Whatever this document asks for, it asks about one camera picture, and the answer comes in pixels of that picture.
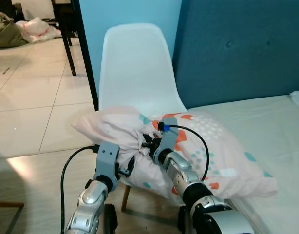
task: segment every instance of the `black wire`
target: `black wire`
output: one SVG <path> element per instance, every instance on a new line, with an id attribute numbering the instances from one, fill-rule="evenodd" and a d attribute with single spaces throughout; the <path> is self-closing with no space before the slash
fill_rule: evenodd
<path id="1" fill-rule="evenodd" d="M 202 181 L 204 181 L 205 178 L 206 178 L 207 172 L 208 172 L 208 168 L 209 168 L 209 160 L 210 160 L 210 159 L 209 159 L 209 150 L 208 150 L 208 146 L 207 146 L 205 140 L 204 140 L 204 139 L 203 139 L 197 132 L 195 132 L 194 130 L 191 130 L 190 128 L 187 128 L 187 127 L 184 127 L 184 126 L 180 126 L 180 125 L 175 125 L 175 124 L 170 124 L 169 126 L 170 126 L 170 127 L 174 127 L 174 128 L 182 128 L 182 129 L 185 129 L 185 130 L 187 130 L 187 131 L 189 131 L 189 132 L 195 134 L 195 135 L 196 135 L 196 136 L 203 142 L 203 144 L 204 144 L 204 146 L 205 146 L 205 149 L 206 149 L 206 155 L 207 155 L 206 168 L 205 168 L 204 175 L 203 175 L 203 177 L 202 177 Z"/>
<path id="2" fill-rule="evenodd" d="M 64 204 L 64 175 L 65 175 L 65 171 L 66 171 L 68 164 L 73 159 L 73 157 L 76 154 L 78 154 L 79 152 L 81 152 L 83 150 L 87 150 L 87 149 L 94 150 L 94 146 L 86 146 L 86 147 L 83 147 L 83 148 L 77 150 L 75 153 L 73 153 L 72 156 L 70 156 L 70 158 L 66 161 L 63 171 L 62 171 L 62 175 L 61 175 L 61 234 L 64 234 L 64 230 L 65 230 L 65 204 Z"/>

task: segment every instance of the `plastic bag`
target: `plastic bag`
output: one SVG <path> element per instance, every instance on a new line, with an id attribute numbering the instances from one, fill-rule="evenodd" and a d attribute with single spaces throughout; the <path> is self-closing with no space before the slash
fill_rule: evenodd
<path id="1" fill-rule="evenodd" d="M 46 41 L 53 38 L 61 37 L 60 30 L 50 26 L 47 22 L 36 17 L 31 21 L 19 21 L 16 23 L 20 29 L 22 37 L 29 43 L 35 43 L 39 41 Z"/>

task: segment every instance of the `white plastic chair seat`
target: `white plastic chair seat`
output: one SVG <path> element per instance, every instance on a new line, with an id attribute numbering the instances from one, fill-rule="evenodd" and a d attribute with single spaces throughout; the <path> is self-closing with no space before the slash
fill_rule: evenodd
<path id="1" fill-rule="evenodd" d="M 178 95 L 170 53 L 159 27 L 110 28 L 104 38 L 99 108 L 133 106 L 146 116 L 187 111 Z"/>

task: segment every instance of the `tufted headboard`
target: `tufted headboard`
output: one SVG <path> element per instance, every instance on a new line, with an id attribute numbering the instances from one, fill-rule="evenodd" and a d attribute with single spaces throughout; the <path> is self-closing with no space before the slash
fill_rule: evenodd
<path id="1" fill-rule="evenodd" d="M 299 0 L 183 0 L 173 66 L 187 108 L 299 90 Z"/>

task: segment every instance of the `white mattress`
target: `white mattress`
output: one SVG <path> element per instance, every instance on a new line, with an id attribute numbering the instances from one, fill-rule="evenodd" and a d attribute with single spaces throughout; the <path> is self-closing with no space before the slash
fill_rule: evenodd
<path id="1" fill-rule="evenodd" d="M 279 185 L 275 197 L 232 200 L 256 234 L 299 234 L 299 107 L 288 96 L 194 108 L 215 115 Z"/>

